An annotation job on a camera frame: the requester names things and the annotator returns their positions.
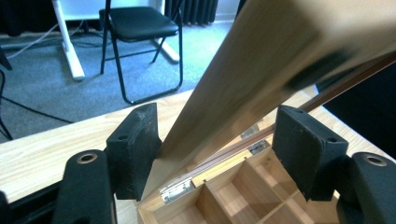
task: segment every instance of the wooden board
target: wooden board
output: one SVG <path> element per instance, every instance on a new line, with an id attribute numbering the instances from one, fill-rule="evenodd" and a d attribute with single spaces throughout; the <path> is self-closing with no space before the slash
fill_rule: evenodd
<path id="1" fill-rule="evenodd" d="M 249 0 L 166 137 L 144 197 L 294 92 L 395 50 L 391 0 Z"/>

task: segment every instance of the black cable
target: black cable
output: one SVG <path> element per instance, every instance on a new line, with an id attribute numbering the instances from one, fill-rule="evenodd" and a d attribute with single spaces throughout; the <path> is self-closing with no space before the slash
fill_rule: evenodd
<path id="1" fill-rule="evenodd" d="M 10 103 L 12 103 L 12 104 L 14 104 L 14 105 L 18 105 L 18 106 L 20 106 L 20 107 L 22 107 L 22 108 L 24 108 L 24 109 L 27 109 L 27 110 L 29 110 L 29 111 L 31 111 L 31 112 L 37 113 L 37 114 L 42 115 L 42 116 L 44 116 L 44 117 L 48 117 L 48 118 L 51 118 L 51 119 L 56 119 L 56 120 L 62 121 L 62 122 L 64 122 L 64 123 L 69 123 L 69 124 L 74 123 L 73 121 L 70 121 L 70 120 L 67 120 L 67 119 L 61 119 L 61 118 L 55 117 L 55 116 L 53 116 L 53 115 L 49 115 L 49 114 L 46 114 L 46 113 L 44 113 L 44 112 L 35 110 L 35 109 L 33 109 L 33 108 L 31 108 L 31 107 L 28 107 L 28 106 L 26 106 L 26 105 L 22 105 L 22 104 L 20 104 L 20 103 L 18 103 L 18 102 L 15 102 L 15 101 L 11 100 L 11 99 L 8 99 L 8 98 L 5 97 L 5 96 L 1 96 L 1 98 L 4 99 L 4 100 L 6 100 L 6 101 L 9 101 Z"/>
<path id="2" fill-rule="evenodd" d="M 4 89 L 4 85 L 6 84 L 6 76 L 4 75 L 3 71 L 0 70 L 0 74 L 2 77 L 2 83 L 0 86 L 0 96 L 3 96 L 3 89 Z M 12 135 L 11 133 L 8 131 L 6 125 L 3 123 L 3 120 L 1 119 L 1 100 L 0 100 L 0 126 L 3 128 L 3 131 L 0 131 L 7 139 L 12 140 Z"/>
<path id="3" fill-rule="evenodd" d="M 1 74 L 1 77 L 2 77 L 2 83 L 0 85 L 0 97 L 1 97 L 1 99 L 4 99 L 4 100 L 6 100 L 6 101 L 8 101 L 8 102 L 10 102 L 10 103 L 12 103 L 14 105 L 20 106 L 20 107 L 22 107 L 22 108 L 24 108 L 24 109 L 26 109 L 28 111 L 37 113 L 37 114 L 39 114 L 41 116 L 44 116 L 44 117 L 48 117 L 48 118 L 51 118 L 51 119 L 56 119 L 56 120 L 59 120 L 59 121 L 62 121 L 64 123 L 68 123 L 68 124 L 73 123 L 73 121 L 70 121 L 70 120 L 67 120 L 67 119 L 61 119 L 61 118 L 49 115 L 47 113 L 35 110 L 35 109 L 31 108 L 31 107 L 28 107 L 26 105 L 22 105 L 22 104 L 20 104 L 18 102 L 15 102 L 15 101 L 13 101 L 11 99 L 8 99 L 7 97 L 3 96 L 3 89 L 4 89 L 4 86 L 6 84 L 6 76 L 5 76 L 5 74 L 3 73 L 2 70 L 0 70 L 0 74 Z M 3 128 L 4 131 L 0 130 L 0 133 L 2 133 L 8 140 L 13 140 L 13 137 L 12 137 L 11 133 L 8 131 L 6 125 L 4 124 L 4 122 L 2 121 L 2 118 L 1 118 L 1 99 L 0 99 L 0 126 Z"/>

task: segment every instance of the wall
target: wall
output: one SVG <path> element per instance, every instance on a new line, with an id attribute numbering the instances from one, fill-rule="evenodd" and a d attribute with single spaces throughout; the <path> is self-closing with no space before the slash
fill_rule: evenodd
<path id="1" fill-rule="evenodd" d="M 233 21 L 239 0 L 219 0 L 216 21 Z"/>

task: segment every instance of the white table leg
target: white table leg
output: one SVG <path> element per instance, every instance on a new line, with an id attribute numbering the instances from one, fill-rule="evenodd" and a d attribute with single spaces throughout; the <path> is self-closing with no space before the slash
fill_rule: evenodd
<path id="1" fill-rule="evenodd" d="M 56 19 L 58 20 L 59 28 L 64 39 L 63 48 L 66 59 L 69 63 L 69 67 L 75 81 L 84 79 L 84 71 L 82 70 L 81 64 L 78 60 L 76 51 L 70 41 L 69 34 L 67 33 L 66 22 L 64 21 L 64 13 L 62 11 L 61 2 L 59 0 L 52 0 L 53 8 L 55 10 Z"/>

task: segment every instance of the chair leg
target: chair leg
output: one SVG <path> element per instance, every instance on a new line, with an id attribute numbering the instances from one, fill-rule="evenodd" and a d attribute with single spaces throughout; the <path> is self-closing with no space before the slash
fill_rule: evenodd
<path id="1" fill-rule="evenodd" d="M 107 47 L 107 28 L 103 31 L 103 45 L 102 45 L 102 61 L 100 63 L 100 74 L 105 72 L 105 60 L 106 60 L 106 47 Z"/>
<path id="2" fill-rule="evenodd" d="M 117 72 L 118 72 L 118 75 L 119 75 L 122 99 L 128 104 L 134 105 L 134 102 L 130 101 L 126 97 L 125 84 L 124 84 L 124 80 L 123 80 L 123 76 L 122 76 L 122 69 L 121 69 L 121 63 L 120 63 L 119 48 L 117 47 L 117 38 L 112 36 L 111 42 L 113 43 L 114 57 L 116 59 L 116 66 L 117 66 Z"/>
<path id="3" fill-rule="evenodd" d="M 152 59 L 152 63 L 155 63 L 157 60 L 158 54 L 160 53 L 161 49 L 163 48 L 163 42 L 165 42 L 166 37 L 161 40 L 160 46 L 158 46 L 157 51 L 155 52 L 154 58 Z"/>
<path id="4" fill-rule="evenodd" d="M 179 69 L 179 76 L 180 80 L 178 82 L 178 85 L 176 87 L 176 90 L 178 90 L 181 87 L 181 84 L 183 84 L 183 31 L 182 31 L 182 25 L 178 26 L 178 55 L 180 56 L 180 60 L 178 61 L 178 69 Z"/>

